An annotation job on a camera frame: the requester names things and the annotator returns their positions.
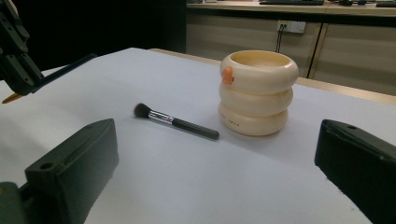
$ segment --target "power outlet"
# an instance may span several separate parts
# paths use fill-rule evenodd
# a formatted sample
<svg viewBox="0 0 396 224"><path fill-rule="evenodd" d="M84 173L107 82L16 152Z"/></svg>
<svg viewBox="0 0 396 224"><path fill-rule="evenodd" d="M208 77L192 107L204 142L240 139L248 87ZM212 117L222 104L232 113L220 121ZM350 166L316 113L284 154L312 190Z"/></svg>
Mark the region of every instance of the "power outlet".
<svg viewBox="0 0 396 224"><path fill-rule="evenodd" d="M283 32L302 34L305 30L305 21L277 21L276 30L279 31L283 25Z"/></svg>

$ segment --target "tabletop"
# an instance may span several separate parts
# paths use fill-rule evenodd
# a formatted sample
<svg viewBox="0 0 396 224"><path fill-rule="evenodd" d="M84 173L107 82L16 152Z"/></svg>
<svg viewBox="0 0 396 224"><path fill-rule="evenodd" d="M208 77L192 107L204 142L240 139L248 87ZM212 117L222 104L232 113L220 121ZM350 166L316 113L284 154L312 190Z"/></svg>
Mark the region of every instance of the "tabletop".
<svg viewBox="0 0 396 224"><path fill-rule="evenodd" d="M249 137L219 119L219 66L153 50L95 58L40 91L0 106L0 181L83 126L114 119L120 164L86 223L370 223L314 164L324 119L396 145L396 106L293 85L286 126ZM0 95L10 89L0 83ZM144 103L219 131L208 140L147 119Z"/></svg>

